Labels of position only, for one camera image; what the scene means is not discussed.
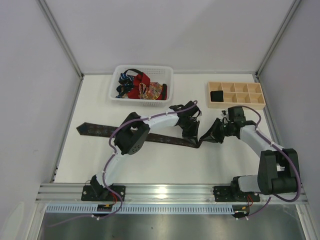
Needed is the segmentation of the brown floral tie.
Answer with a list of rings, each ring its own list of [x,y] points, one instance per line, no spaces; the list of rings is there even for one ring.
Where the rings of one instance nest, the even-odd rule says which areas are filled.
[[[93,124],[89,122],[84,122],[81,125],[76,127],[77,132],[81,136],[91,136],[91,137],[102,137],[109,138],[112,133],[117,129],[115,126],[110,125],[101,125],[101,124]],[[176,145],[176,146],[184,146],[184,142],[182,138],[167,136],[156,133],[149,133],[146,137],[146,142],[153,143],[161,143],[167,145]],[[189,148],[198,149],[200,147],[199,142],[197,141],[197,146],[187,146]]]

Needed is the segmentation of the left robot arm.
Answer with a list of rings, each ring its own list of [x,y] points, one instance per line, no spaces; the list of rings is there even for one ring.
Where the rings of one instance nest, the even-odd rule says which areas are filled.
[[[95,174],[88,185],[83,187],[83,201],[123,201],[121,189],[114,186],[115,175],[120,170],[124,158],[136,154],[145,142],[163,143],[184,147],[198,148],[197,119],[201,110],[197,101],[189,101],[185,105],[172,105],[165,112],[142,116],[131,112],[117,128],[93,123],[83,123],[77,127],[81,135],[92,137],[108,137],[112,154],[100,173]],[[151,131],[167,127],[180,127],[182,137],[171,137],[153,134]]]

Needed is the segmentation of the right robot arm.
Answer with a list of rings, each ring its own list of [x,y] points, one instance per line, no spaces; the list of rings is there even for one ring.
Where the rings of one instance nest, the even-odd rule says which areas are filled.
[[[227,120],[216,118],[200,142],[221,144],[226,137],[236,137],[259,157],[257,174],[233,178],[236,189],[272,195],[287,203],[297,201],[302,188],[297,151],[273,142],[261,132],[259,122],[246,119],[244,109],[244,105],[228,108]]]

